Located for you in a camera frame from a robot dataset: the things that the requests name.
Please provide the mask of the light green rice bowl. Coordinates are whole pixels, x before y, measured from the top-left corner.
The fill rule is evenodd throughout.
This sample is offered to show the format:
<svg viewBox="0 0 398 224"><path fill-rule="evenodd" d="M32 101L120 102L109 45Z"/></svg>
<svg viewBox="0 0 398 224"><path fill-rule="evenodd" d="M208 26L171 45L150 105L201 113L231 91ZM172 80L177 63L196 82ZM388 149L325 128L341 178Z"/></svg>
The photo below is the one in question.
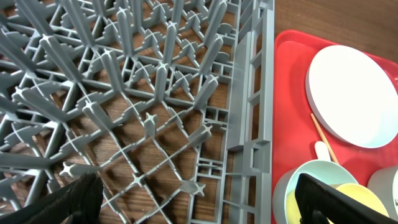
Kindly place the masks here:
<svg viewBox="0 0 398 224"><path fill-rule="evenodd" d="M397 166L373 173L367 187L381 200L389 217L397 221Z"/></svg>

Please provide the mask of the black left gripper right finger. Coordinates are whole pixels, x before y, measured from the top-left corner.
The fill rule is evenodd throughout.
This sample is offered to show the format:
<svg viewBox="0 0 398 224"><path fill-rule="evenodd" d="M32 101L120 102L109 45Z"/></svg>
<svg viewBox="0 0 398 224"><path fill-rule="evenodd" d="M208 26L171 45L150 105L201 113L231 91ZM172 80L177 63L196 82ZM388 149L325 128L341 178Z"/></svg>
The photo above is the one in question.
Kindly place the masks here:
<svg viewBox="0 0 398 224"><path fill-rule="evenodd" d="M299 175L295 199L301 214L300 222L304 224L397 224L397 221L305 173Z"/></svg>

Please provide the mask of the yellow cup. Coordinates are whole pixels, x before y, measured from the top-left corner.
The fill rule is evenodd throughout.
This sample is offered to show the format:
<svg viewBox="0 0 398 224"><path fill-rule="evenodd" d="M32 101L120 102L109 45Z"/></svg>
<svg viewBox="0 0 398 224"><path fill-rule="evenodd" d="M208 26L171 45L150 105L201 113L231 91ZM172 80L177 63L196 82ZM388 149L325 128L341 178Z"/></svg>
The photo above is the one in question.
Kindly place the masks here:
<svg viewBox="0 0 398 224"><path fill-rule="evenodd" d="M334 189L341 193L355 199L363 205L389 217L385 206L380 199L368 188L360 184L333 184ZM301 224L301 214L295 199L295 190L289 192L286 198L286 215L288 224Z"/></svg>

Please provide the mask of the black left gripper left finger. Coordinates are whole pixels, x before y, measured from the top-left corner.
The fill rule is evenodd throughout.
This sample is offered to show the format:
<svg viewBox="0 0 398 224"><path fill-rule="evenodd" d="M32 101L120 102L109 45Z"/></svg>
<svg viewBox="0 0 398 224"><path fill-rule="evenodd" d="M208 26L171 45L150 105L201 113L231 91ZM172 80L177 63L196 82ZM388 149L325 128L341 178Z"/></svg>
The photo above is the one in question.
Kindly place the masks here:
<svg viewBox="0 0 398 224"><path fill-rule="evenodd" d="M94 173L84 174L56 192L1 218L1 223L99 223L103 182Z"/></svg>

